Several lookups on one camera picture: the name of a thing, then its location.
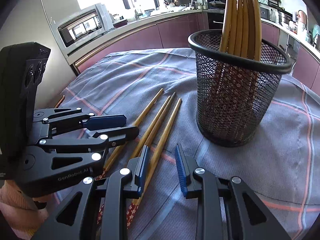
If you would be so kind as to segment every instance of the blue gripper pad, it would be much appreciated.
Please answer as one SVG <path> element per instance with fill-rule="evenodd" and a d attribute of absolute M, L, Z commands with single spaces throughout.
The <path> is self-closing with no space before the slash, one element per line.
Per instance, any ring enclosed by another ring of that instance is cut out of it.
<path fill-rule="evenodd" d="M 176 158 L 176 165 L 178 170 L 181 192 L 183 193 L 183 196 L 186 197 L 188 193 L 187 186 L 191 183 L 190 171 L 189 171 L 187 160 L 183 153 L 183 149 L 180 143 L 178 143 L 176 146 L 175 158 Z"/>
<path fill-rule="evenodd" d="M 127 118 L 123 115 L 104 115 L 94 116 L 83 124 L 84 128 L 90 131 L 104 130 L 115 127 L 124 127 L 127 122 Z"/>
<path fill-rule="evenodd" d="M 134 179 L 138 185 L 138 194 L 142 195 L 144 190 L 144 184 L 146 182 L 146 175 L 148 172 L 148 164 L 150 158 L 150 150 L 147 145 L 144 145 L 137 164 L 137 169 L 134 174 Z"/>

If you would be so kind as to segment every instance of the wooden chopstick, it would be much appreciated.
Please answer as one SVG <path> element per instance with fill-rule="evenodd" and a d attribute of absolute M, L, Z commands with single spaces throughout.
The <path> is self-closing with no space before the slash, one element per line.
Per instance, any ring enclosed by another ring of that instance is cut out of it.
<path fill-rule="evenodd" d="M 248 0 L 243 0 L 243 32 L 242 32 L 242 45 L 241 57 L 247 58 L 248 55 L 248 42 L 249 42 L 249 14 L 248 14 Z"/>
<path fill-rule="evenodd" d="M 171 96 L 168 96 L 168 98 L 166 99 L 166 101 L 164 102 L 164 104 L 161 106 L 160 110 L 158 111 L 158 113 L 156 114 L 156 116 L 154 117 L 154 119 L 152 120 L 151 124 L 149 125 L 148 129 L 145 131 L 145 133 L 143 134 L 142 138 L 140 139 L 138 145 L 135 147 L 134 151 L 132 152 L 131 156 L 129 159 L 135 158 L 138 156 L 139 152 L 142 150 L 143 145 L 145 144 L 146 140 L 148 139 L 149 134 L 151 133 L 151 131 L 153 130 L 153 128 L 155 127 L 159 117 L 161 116 L 162 112 L 164 111 L 164 109 L 166 108 L 169 100 L 170 100 Z"/>
<path fill-rule="evenodd" d="M 142 113 L 138 116 L 138 118 L 133 122 L 132 125 L 139 126 L 139 124 L 143 121 L 143 119 L 146 117 L 146 115 L 150 111 L 151 107 L 155 104 L 157 99 L 161 96 L 163 91 L 164 91 L 163 88 L 161 88 L 159 90 L 159 92 L 155 95 L 155 97 L 146 106 L 146 108 L 142 111 Z M 110 157 L 107 159 L 106 163 L 104 164 L 104 171 L 103 171 L 102 175 L 98 176 L 99 179 L 104 178 L 105 174 L 107 173 L 108 170 L 110 170 L 111 166 L 113 165 L 113 163 L 115 162 L 116 158 L 118 157 L 118 155 L 123 150 L 123 148 L 125 147 L 126 144 L 127 143 L 125 143 L 124 145 L 117 146 L 114 149 L 113 153 L 110 155 Z"/>
<path fill-rule="evenodd" d="M 149 170 L 148 170 L 148 174 L 147 174 L 147 177 L 146 177 L 146 182 L 145 182 L 145 185 L 144 185 L 144 191 L 143 191 L 143 194 L 142 196 L 139 198 L 139 199 L 134 199 L 132 200 L 131 202 L 131 205 L 129 207 L 129 210 L 127 212 L 127 228 L 130 226 L 131 224 L 131 221 L 134 217 L 134 214 L 135 214 L 135 211 L 137 210 L 138 206 L 140 205 L 141 203 L 141 200 L 144 196 L 144 193 L 146 192 L 147 188 L 148 188 L 148 185 L 151 181 L 151 178 L 152 178 L 152 175 L 153 173 L 155 172 L 156 170 L 156 166 L 158 164 L 158 161 L 159 161 L 159 158 L 161 156 L 161 153 L 163 151 L 163 148 L 164 148 L 164 145 L 168 139 L 168 136 L 169 136 L 169 133 L 170 133 L 170 130 L 172 128 L 172 125 L 173 125 L 173 122 L 177 116 L 177 113 L 179 111 L 179 108 L 180 108 L 180 105 L 181 105 L 181 102 L 182 102 L 182 99 L 179 98 L 177 104 L 175 105 L 174 107 L 174 110 L 167 122 L 167 125 L 166 127 L 164 128 L 164 131 L 161 135 L 161 138 L 159 140 L 159 143 L 156 147 L 156 150 L 150 160 L 150 163 L 149 163 Z"/>
<path fill-rule="evenodd" d="M 237 34 L 234 55 L 241 55 L 242 36 L 243 36 L 243 2 L 238 0 L 237 2 L 238 14 L 237 14 Z"/>
<path fill-rule="evenodd" d="M 220 52 L 227 52 L 229 34 L 230 34 L 230 24 L 232 18 L 232 0 L 227 0 L 226 9 L 224 13 L 222 37 L 220 42 Z"/>
<path fill-rule="evenodd" d="M 169 101 L 169 103 L 167 104 L 167 106 L 165 107 L 164 111 L 162 112 L 160 118 L 158 119 L 156 125 L 154 126 L 154 128 L 152 129 L 150 135 L 148 136 L 147 140 L 146 140 L 146 145 L 148 147 L 151 147 L 151 144 L 154 140 L 154 138 L 156 137 L 156 134 L 158 133 L 158 130 L 160 128 L 160 126 L 162 125 L 163 123 L 163 120 L 165 119 L 166 115 L 167 115 L 167 112 L 169 111 L 170 107 L 171 107 L 171 104 L 176 96 L 176 92 L 174 92 L 171 96 L 171 99 Z"/>
<path fill-rule="evenodd" d="M 248 0 L 248 15 L 249 15 L 249 42 L 248 42 L 248 58 L 254 59 L 255 50 L 255 16 L 253 0 Z"/>
<path fill-rule="evenodd" d="M 258 0 L 253 0 L 254 7 L 254 22 L 255 22 L 255 48 L 254 48 L 254 60 L 261 60 L 261 17 Z"/>
<path fill-rule="evenodd" d="M 232 0 L 231 25 L 230 25 L 230 35 L 229 35 L 229 43 L 228 43 L 228 54 L 231 54 L 231 55 L 234 55 L 234 52 L 235 52 L 236 33 L 237 33 L 237 0 Z"/>

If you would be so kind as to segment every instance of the countertop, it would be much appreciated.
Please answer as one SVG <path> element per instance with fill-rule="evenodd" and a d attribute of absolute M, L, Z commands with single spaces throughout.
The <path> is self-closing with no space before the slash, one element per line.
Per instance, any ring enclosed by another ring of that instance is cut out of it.
<path fill-rule="evenodd" d="M 305 40 L 302 40 L 297 34 L 293 33 L 292 31 L 289 31 L 287 28 L 274 23 L 272 21 L 268 21 L 265 19 L 261 19 L 262 22 L 268 23 L 270 25 L 273 25 L 277 28 L 279 28 L 280 30 L 284 31 L 285 33 L 289 34 L 290 36 L 292 36 L 294 39 L 296 39 L 298 42 L 300 42 L 300 44 L 302 44 L 311 54 L 313 54 L 313 56 L 320 62 L 320 51 L 317 50 L 315 47 L 313 47 L 310 43 L 308 43 Z"/>
<path fill-rule="evenodd" d="M 162 14 L 155 15 L 155 16 L 150 16 L 150 17 L 147 17 L 147 18 L 144 18 L 141 20 L 130 22 L 125 26 L 110 30 L 110 31 L 104 33 L 102 36 L 100 36 L 100 37 L 96 38 L 95 40 L 91 41 L 90 43 L 86 44 L 85 46 L 79 48 L 78 50 L 76 50 L 75 52 L 70 54 L 69 56 L 65 55 L 65 57 L 67 59 L 67 62 L 71 65 L 72 63 L 76 62 L 78 59 L 80 59 L 81 57 L 83 57 L 84 55 L 86 55 L 87 53 L 92 51 L 93 49 L 99 47 L 100 45 L 102 45 L 102 44 L 104 44 L 104 43 L 106 43 L 116 37 L 120 37 L 121 35 L 123 35 L 127 32 L 130 32 L 131 30 L 134 30 L 139 27 L 143 27 L 144 25 L 150 25 L 152 23 L 155 23 L 159 20 L 164 20 L 166 18 L 173 18 L 173 17 L 177 17 L 177 16 L 190 14 L 190 13 L 199 13 L 199 12 L 224 13 L 224 11 L 221 11 L 221 10 L 190 10 L 190 11 L 180 11 L 180 12 L 168 12 L 168 13 L 162 13 Z M 317 58 L 320 61 L 320 52 L 316 48 L 314 48 L 311 44 L 309 44 L 308 42 L 301 40 L 297 34 L 287 30 L 283 26 L 276 24 L 274 22 L 271 22 L 271 21 L 268 21 L 265 19 L 261 19 L 261 21 L 265 22 L 267 24 L 270 24 L 270 25 L 274 25 L 275 27 L 279 28 L 280 30 L 291 35 L 294 39 L 299 41 L 311 54 L 313 54 L 315 58 Z"/>
<path fill-rule="evenodd" d="M 180 15 L 190 14 L 190 13 L 199 13 L 203 10 L 190 10 L 190 11 L 181 11 L 181 12 L 168 12 L 168 13 L 162 13 L 159 15 L 150 16 L 147 18 L 143 18 L 141 20 L 137 20 L 134 22 L 130 22 L 125 26 L 112 29 L 106 33 L 104 33 L 102 36 L 96 38 L 95 40 L 91 41 L 90 43 L 86 44 L 85 46 L 82 46 L 69 56 L 67 56 L 67 62 L 71 65 L 72 63 L 76 62 L 78 59 L 80 59 L 83 55 L 86 55 L 88 52 L 92 51 L 93 49 L 99 47 L 101 44 L 104 44 L 107 41 L 112 40 L 113 38 L 116 38 L 118 36 L 121 36 L 124 33 L 127 33 L 133 29 L 142 27 L 143 25 L 149 25 L 153 22 L 163 20 L 166 18 L 172 18 L 177 17 Z"/>

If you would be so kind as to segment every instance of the black mesh cup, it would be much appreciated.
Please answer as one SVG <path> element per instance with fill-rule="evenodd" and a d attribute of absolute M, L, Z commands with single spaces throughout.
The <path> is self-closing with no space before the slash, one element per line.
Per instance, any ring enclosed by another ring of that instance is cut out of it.
<path fill-rule="evenodd" d="M 197 114 L 202 134 L 212 142 L 236 147 L 254 136 L 292 64 L 284 52 L 262 40 L 261 61 L 219 52 L 222 30 L 205 30 L 188 38 L 196 52 Z"/>

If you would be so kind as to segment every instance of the pink kitchen cabinet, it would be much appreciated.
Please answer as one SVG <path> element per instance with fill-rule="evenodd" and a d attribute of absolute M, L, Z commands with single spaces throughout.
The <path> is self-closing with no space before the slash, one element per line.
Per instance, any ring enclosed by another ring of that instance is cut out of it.
<path fill-rule="evenodd" d="M 160 34 L 156 25 L 117 41 L 81 64 L 78 69 L 82 73 L 109 53 L 138 49 L 162 49 Z"/>
<path fill-rule="evenodd" d="M 315 92 L 318 96 L 320 96 L 320 66 L 318 68 L 315 81 L 311 87 L 311 90 Z"/>
<path fill-rule="evenodd" d="M 196 13 L 157 24 L 164 49 L 188 48 L 188 37 L 198 31 Z"/>
<path fill-rule="evenodd" d="M 300 46 L 292 76 L 311 89 L 318 70 L 319 62 L 303 46 Z"/>
<path fill-rule="evenodd" d="M 273 25 L 261 22 L 262 38 L 278 46 L 279 29 Z"/>

